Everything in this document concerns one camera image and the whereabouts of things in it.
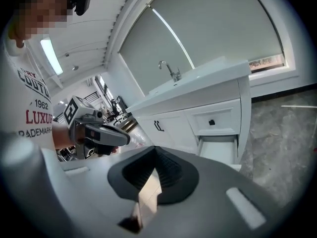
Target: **ceiling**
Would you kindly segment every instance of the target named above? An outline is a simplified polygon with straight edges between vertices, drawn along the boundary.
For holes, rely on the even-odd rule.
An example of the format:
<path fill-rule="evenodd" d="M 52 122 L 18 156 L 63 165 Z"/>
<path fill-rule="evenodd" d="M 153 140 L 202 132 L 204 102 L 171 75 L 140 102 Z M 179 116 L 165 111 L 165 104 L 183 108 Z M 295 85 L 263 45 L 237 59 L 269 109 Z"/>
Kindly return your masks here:
<path fill-rule="evenodd" d="M 32 43 L 48 89 L 65 87 L 75 75 L 104 65 L 109 37 L 127 0 L 91 0 L 89 9 L 82 16 L 74 12 L 67 27 L 50 29 L 50 38 L 63 73 L 59 76 L 48 63 L 40 45 L 42 37 Z"/>

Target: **cabinet door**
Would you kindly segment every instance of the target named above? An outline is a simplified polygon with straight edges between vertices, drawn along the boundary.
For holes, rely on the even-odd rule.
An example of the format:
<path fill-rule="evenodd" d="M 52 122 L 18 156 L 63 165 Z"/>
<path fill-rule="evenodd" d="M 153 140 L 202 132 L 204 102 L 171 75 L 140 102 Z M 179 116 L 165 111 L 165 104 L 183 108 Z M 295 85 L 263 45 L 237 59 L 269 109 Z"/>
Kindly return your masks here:
<path fill-rule="evenodd" d="M 195 153 L 197 152 L 197 138 L 187 121 L 183 111 L 174 111 L 154 116 L 159 121 L 163 133 L 169 134 L 173 141 L 173 149 Z"/>
<path fill-rule="evenodd" d="M 159 129 L 156 116 L 136 117 L 135 119 L 154 145 L 169 148 L 173 147 L 173 142 L 169 134 Z"/>

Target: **ceiling light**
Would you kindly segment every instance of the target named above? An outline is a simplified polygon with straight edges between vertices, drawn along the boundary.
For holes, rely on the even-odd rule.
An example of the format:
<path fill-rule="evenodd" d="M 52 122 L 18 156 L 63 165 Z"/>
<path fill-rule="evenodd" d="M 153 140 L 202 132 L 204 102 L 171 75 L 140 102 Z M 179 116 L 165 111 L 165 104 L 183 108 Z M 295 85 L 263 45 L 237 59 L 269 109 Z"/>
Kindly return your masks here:
<path fill-rule="evenodd" d="M 45 52 L 46 57 L 48 58 L 51 66 L 53 67 L 55 73 L 57 75 L 61 75 L 63 73 L 62 68 L 57 60 L 56 54 L 54 52 L 54 48 L 50 38 L 45 38 L 41 40 L 42 48 Z"/>

